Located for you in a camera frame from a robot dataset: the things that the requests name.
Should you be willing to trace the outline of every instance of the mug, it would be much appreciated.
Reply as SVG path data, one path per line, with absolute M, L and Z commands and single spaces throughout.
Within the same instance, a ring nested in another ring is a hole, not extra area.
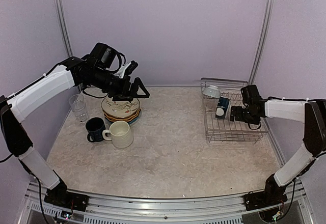
M 129 147 L 133 142 L 133 134 L 130 126 L 125 121 L 114 122 L 109 130 L 102 132 L 104 140 L 112 141 L 112 144 L 119 149 Z
M 105 130 L 105 125 L 102 118 L 94 117 L 89 119 L 86 123 L 86 130 L 88 131 L 87 140 L 91 143 L 104 140 L 102 132 Z

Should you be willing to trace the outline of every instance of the clear drinking glass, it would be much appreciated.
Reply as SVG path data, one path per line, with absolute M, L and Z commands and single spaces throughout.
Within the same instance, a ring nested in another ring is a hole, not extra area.
M 69 104 L 71 106 L 72 112 L 79 122 L 83 123 L 89 119 L 85 97 L 83 95 L 76 94 L 71 96 L 69 98 Z

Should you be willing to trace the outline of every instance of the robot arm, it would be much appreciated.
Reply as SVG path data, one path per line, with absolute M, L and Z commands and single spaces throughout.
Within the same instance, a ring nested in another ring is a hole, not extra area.
M 116 56 L 119 59 L 119 69 L 109 71 L 108 68 Z M 115 49 L 97 43 L 92 52 L 83 59 L 70 57 L 23 90 L 9 98 L 0 97 L 0 125 L 7 147 L 19 159 L 24 169 L 36 176 L 48 189 L 46 202 L 65 208 L 70 208 L 74 202 L 75 209 L 84 211 L 88 197 L 67 192 L 66 184 L 35 150 L 21 123 L 49 99 L 78 85 L 82 85 L 84 89 L 89 86 L 98 87 L 113 100 L 148 98 L 149 93 L 138 77 L 134 83 L 130 83 L 129 75 L 138 64 L 132 61 L 122 65 L 121 56 Z M 144 95 L 138 94 L 139 88 Z
M 265 190 L 244 196 L 246 209 L 253 210 L 287 201 L 286 187 L 305 173 L 326 150 L 326 100 L 293 101 L 262 99 L 255 85 L 241 89 L 245 108 L 231 108 L 230 120 L 259 124 L 261 117 L 282 118 L 305 124 L 303 143 L 291 159 L 266 181 Z

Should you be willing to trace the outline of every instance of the metal pole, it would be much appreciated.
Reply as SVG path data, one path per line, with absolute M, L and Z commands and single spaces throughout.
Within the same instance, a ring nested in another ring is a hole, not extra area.
M 271 11 L 273 8 L 273 3 L 274 3 L 274 0 L 267 0 L 267 2 L 266 2 L 264 20 L 263 20 L 263 25 L 262 25 L 261 32 L 260 32 L 258 47 L 257 47 L 256 54 L 255 54 L 255 61 L 254 61 L 254 65 L 251 70 L 250 78 L 248 81 L 248 83 L 250 85 L 253 84 L 255 81 L 259 63 L 261 61 L 261 56 L 262 56 L 262 53 L 264 50 L 264 45 L 265 45 L 266 36 L 267 36 L 267 32 L 268 32 L 268 27 L 269 27 L 269 21 L 270 21 L 270 17 L 271 17 Z
M 66 21 L 65 21 L 65 16 L 64 16 L 64 12 L 63 12 L 62 0 L 55 0 L 55 5 L 56 5 L 56 9 L 57 9 L 59 26 L 61 29 L 62 39 L 65 44 L 67 56 L 71 57 L 71 56 L 73 56 L 73 53 L 72 53 L 72 49 L 71 49 L 71 44 L 70 44 Z

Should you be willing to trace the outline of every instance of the mug handle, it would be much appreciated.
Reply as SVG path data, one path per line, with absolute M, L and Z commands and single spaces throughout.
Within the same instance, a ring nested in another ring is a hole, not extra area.
M 91 134 L 90 133 L 88 133 L 88 135 L 87 135 L 87 140 L 89 141 L 89 142 L 91 142 L 91 143 L 93 143 L 94 142 L 94 140 L 91 140 L 92 138 L 91 138 Z
M 110 130 L 104 130 L 102 132 L 102 136 L 103 136 L 104 140 L 106 140 L 106 141 L 112 141 L 112 138 L 110 136 L 106 136 L 107 133 L 110 134 Z

